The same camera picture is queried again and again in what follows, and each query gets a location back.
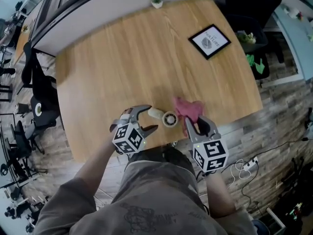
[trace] power strip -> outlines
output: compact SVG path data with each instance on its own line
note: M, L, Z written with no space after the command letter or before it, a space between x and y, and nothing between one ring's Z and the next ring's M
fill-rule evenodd
M251 159L248 163L246 163L244 165L244 170L245 171L249 171L252 167L255 166L255 164L259 162L257 157L254 157L253 159Z

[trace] wooden table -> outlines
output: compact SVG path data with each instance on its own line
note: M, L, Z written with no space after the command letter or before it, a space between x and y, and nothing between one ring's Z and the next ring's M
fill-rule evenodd
M42 5L42 2L40 2L33 11L27 16L25 19L23 26L27 25L29 28L29 31L27 32L21 32L18 43L16 45L16 50L14 54L14 61L13 66L15 66L17 63L19 63L22 60L22 57L24 55L24 45L29 41L29 35L33 30L33 27L35 26L35 22L37 19L37 16L39 14L40 7Z
M232 42L206 60L188 38L215 24ZM124 109L150 104L172 111L173 97L201 100L218 126L262 108L244 51L212 0L184 0L148 8L105 25L56 57L62 119L75 160L85 161ZM184 138L158 124L146 148Z

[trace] floor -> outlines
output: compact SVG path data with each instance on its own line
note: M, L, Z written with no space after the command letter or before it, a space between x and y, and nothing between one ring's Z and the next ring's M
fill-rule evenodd
M272 54L268 55L268 62L271 76L281 77L284 72L288 75L296 72L296 68L287 43L280 35L278 35L278 39L284 50L285 63L279 64L277 58ZM39 59L42 66L49 67L45 73L53 76L53 59L43 55ZM17 75L14 79L11 79L9 75L2 76L1 84L12 83L13 87L16 88L21 81L22 68L23 66L17 67ZM297 81L266 89L259 86L259 91L264 106L261 111L229 125L219 127L229 149L229 163L233 163L238 159L246 161L255 154L274 148L286 141L296 141L304 134L303 123L308 108L313 105L313 81ZM16 103L29 104L31 97L31 89L23 89L18 96L15 92L11 103L1 103L0 112L12 113L15 110ZM16 115L16 120L21 120L25 127L30 124L31 119L31 113L25 118ZM3 136L12 141L11 123L11 117L1 118ZM57 126L47 129L38 141L44 148L45 155L35 151L31 160L37 168L47 168L48 174L44 174L36 181L26 185L23 190L27 196L51 196L60 184L75 175L82 164L73 160L65 131L62 129L59 119L57 120ZM177 148L188 154L188 140L179 141ZM236 205L238 207L249 207L249 212L253 217L259 217L260 212L264 213L267 207L273 207L278 195L284 190L280 180L291 169L291 159L296 158L298 160L301 156L304 157L306 163L313 159L311 141L287 143L278 149L259 155L259 169L254 166L251 169L249 179L238 179L238 171L232 167L233 174L236 177L236 181L232 184L233 177L230 168L225 170L223 178L230 186L229 191L236 201ZM117 156L110 159L99 187L100 190L96 194L98 206L109 204L112 197L118 192L127 161L126 156ZM198 172L199 169L194 162L193 164L196 172ZM241 173L242 178L247 176L246 172ZM242 187L251 181L253 177L255 179L244 188L244 193L252 199L249 206L249 199L244 197L241 191ZM206 193L203 180L199 182L199 192L200 195ZM201 200L206 203L206 196L201 196Z

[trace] gray shirt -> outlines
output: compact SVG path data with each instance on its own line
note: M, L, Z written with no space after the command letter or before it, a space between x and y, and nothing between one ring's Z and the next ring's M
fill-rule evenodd
M211 218L197 193L195 176L170 163L137 161L125 170L110 205L96 211L81 179L60 186L44 206L35 235L254 235L248 214L239 210Z

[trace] small potted plant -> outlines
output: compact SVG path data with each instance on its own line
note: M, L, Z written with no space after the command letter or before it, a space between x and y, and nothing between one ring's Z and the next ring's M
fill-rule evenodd
M163 5L163 0L151 0L151 4L154 8L159 9Z

